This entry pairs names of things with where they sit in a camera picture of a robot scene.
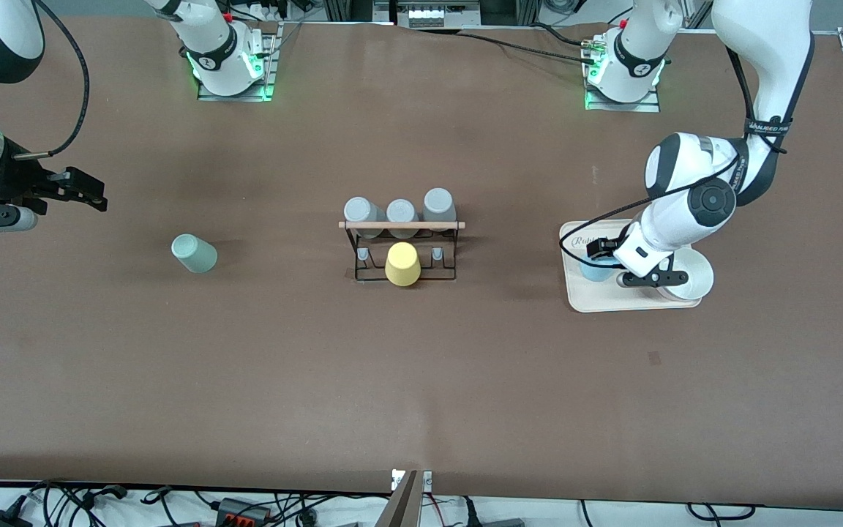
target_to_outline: yellow cup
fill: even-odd
[[[412,244],[399,242],[389,248],[386,257],[386,277],[395,285],[408,287],[422,275],[419,251]]]

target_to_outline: brown table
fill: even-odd
[[[699,243],[705,302],[588,315],[558,227],[642,197],[666,134],[740,133],[714,36],[675,41],[641,114],[583,110],[574,64],[383,26],[305,26],[274,101],[200,103],[166,23],[68,26],[90,114],[46,164],[105,180],[110,211],[55,203],[0,234],[0,477],[385,491],[418,467],[447,494],[843,507],[835,37],[773,189]],[[79,99],[49,30],[0,126],[54,146]],[[354,283],[344,202],[434,186],[468,223],[458,281]],[[212,273],[171,257],[182,231],[220,249]]]

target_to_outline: red wire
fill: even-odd
[[[441,520],[441,527],[448,527],[448,525],[444,523],[444,517],[441,516],[441,507],[438,507],[438,501],[435,500],[432,493],[428,493],[428,499],[431,500],[431,504],[435,506],[435,512],[438,513],[438,519]]]

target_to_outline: round joint cover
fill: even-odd
[[[689,210],[700,225],[716,227],[733,214],[737,195],[726,181],[712,179],[689,191]]]

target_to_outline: white tray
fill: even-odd
[[[613,238],[618,236],[623,227],[630,220],[600,220],[597,223],[577,231],[574,236],[566,240],[568,250],[577,256],[585,256],[585,246],[598,238]],[[581,225],[583,221],[569,221],[558,230],[561,239],[571,229]],[[685,307],[695,307],[698,300],[682,301],[669,300],[659,294],[652,287],[620,287],[616,285],[616,277],[625,270],[618,270],[612,277],[595,283],[585,279],[581,273],[581,266],[571,256],[561,253],[565,263],[565,284],[568,286],[568,301],[575,310],[581,313],[601,313],[602,311],[630,311],[630,310],[682,310]]]

